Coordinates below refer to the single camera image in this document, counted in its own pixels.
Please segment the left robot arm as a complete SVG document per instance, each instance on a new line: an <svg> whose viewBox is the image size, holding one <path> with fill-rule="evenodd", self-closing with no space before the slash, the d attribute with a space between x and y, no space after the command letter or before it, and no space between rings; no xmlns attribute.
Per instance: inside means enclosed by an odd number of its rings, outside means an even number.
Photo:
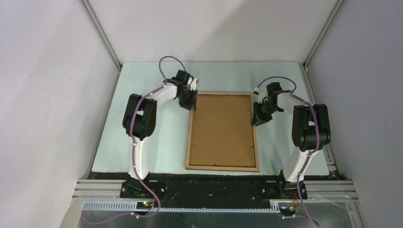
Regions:
<svg viewBox="0 0 403 228"><path fill-rule="evenodd" d="M129 96L122 125L132 140L132 161L128 174L137 180L132 185L132 192L137 197L144 198L150 192L150 184L144 179L149 174L148 138L156 128L158 108L169 100L177 99L181 108L196 111L198 83L198 78L184 70L178 70L176 76L165 79L153 91L145 95Z"/></svg>

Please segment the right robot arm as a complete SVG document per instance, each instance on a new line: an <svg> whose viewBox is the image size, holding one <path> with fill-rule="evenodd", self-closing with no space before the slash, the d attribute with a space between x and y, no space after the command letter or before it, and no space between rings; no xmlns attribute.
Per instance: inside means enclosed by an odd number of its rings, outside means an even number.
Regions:
<svg viewBox="0 0 403 228"><path fill-rule="evenodd" d="M312 158L331 141L328 109L325 104L311 104L293 91L282 89L279 82L268 84L266 92L257 86L253 93L258 99L253 103L252 126L268 123L275 112L287 111L292 115L291 137L295 147L276 182L277 194L288 199L302 190Z"/></svg>

